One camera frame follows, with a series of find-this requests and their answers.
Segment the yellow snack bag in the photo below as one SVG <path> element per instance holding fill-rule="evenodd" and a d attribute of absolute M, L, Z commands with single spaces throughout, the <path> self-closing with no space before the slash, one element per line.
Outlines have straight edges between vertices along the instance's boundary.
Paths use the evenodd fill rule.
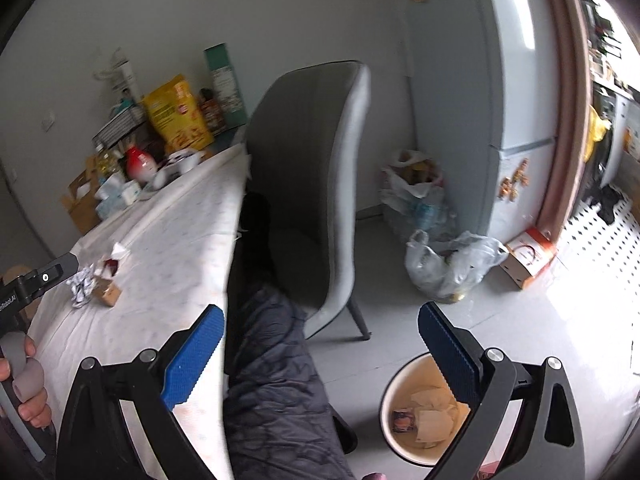
<path fill-rule="evenodd" d="M 143 103 L 151 123 L 167 142 L 167 153 L 189 147 L 201 150 L 213 142 L 182 74 L 151 92 Z"/>

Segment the small box on floor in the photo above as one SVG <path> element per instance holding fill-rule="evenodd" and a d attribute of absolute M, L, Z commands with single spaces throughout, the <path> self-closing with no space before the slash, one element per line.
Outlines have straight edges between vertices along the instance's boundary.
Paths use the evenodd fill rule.
<path fill-rule="evenodd" d="M 535 227 L 507 244 L 509 256 L 500 264 L 520 288 L 527 288 L 556 257 L 558 248 Z"/>

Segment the cardboard box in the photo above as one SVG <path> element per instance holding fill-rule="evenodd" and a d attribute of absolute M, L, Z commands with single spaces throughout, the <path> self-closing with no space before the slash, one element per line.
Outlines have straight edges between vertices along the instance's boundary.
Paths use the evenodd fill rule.
<path fill-rule="evenodd" d="M 551 265 L 558 248 L 535 228 L 529 228 L 507 245 L 509 256 L 500 264 L 520 288 L 527 288 Z"/>
<path fill-rule="evenodd" d="M 87 182 L 90 184 L 89 193 L 78 200 L 76 198 L 78 196 L 78 188 Z M 100 186 L 98 184 L 94 156 L 87 158 L 84 171 L 68 187 L 70 194 L 64 194 L 60 197 L 60 202 L 62 202 L 78 230 L 85 235 L 101 222 L 100 217 L 95 212 L 98 200 L 95 199 L 94 195 Z"/>
<path fill-rule="evenodd" d="M 97 285 L 92 291 L 92 296 L 100 300 L 106 306 L 115 306 L 122 291 L 113 283 L 113 280 L 96 278 Z"/>

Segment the finger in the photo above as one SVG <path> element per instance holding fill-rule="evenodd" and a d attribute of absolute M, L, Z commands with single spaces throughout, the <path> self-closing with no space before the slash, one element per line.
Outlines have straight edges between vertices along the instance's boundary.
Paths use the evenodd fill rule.
<path fill-rule="evenodd" d="M 6 359 L 0 359 L 0 381 L 5 381 L 11 375 L 11 367 L 9 361 Z"/>
<path fill-rule="evenodd" d="M 36 343 L 33 342 L 29 336 L 24 338 L 24 352 L 28 355 L 28 357 L 33 357 L 36 355 Z"/>
<path fill-rule="evenodd" d="M 33 397 L 33 399 L 29 399 L 27 402 L 22 404 L 20 408 L 18 408 L 18 412 L 24 420 L 29 421 L 35 416 L 40 416 L 46 403 L 47 391 L 43 388 L 39 394 Z"/>
<path fill-rule="evenodd" d="M 31 419 L 31 425 L 34 428 L 46 428 L 49 424 L 51 424 L 51 408 L 47 404 L 40 415 Z"/>

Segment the wooden door frame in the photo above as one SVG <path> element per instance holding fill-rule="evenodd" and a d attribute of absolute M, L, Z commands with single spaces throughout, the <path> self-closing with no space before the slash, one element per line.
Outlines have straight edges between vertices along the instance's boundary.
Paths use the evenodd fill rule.
<path fill-rule="evenodd" d="M 558 39 L 560 91 L 556 154 L 536 227 L 556 243 L 578 199 L 591 104 L 587 29 L 580 0 L 549 0 Z"/>

